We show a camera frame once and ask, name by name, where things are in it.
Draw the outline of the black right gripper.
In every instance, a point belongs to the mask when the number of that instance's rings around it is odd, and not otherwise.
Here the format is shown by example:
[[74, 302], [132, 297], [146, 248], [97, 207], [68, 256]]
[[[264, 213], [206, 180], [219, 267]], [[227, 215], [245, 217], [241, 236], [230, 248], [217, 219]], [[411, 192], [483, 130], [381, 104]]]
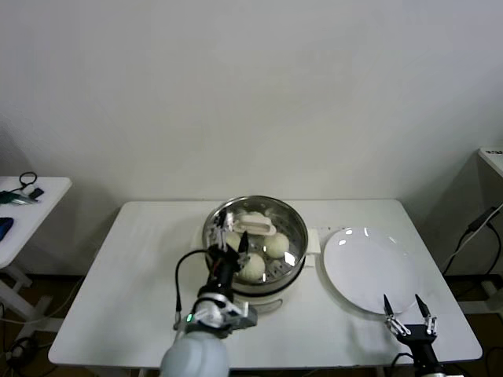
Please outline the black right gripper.
[[427, 304], [419, 295], [415, 295], [415, 298], [424, 324], [405, 326], [395, 316], [391, 303], [384, 295], [385, 324], [396, 339], [409, 348], [415, 366], [438, 365], [439, 362], [432, 347], [437, 335], [437, 317], [432, 316]]

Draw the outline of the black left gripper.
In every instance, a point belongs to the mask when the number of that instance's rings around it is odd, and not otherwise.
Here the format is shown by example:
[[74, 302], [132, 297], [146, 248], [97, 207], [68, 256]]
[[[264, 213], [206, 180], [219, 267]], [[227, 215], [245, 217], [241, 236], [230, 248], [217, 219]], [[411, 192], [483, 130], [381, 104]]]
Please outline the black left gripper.
[[248, 232], [244, 231], [237, 251], [227, 246], [227, 233], [232, 230], [233, 215], [209, 214], [204, 223], [204, 247], [211, 258], [207, 279], [209, 291], [232, 291], [234, 275], [248, 263]]

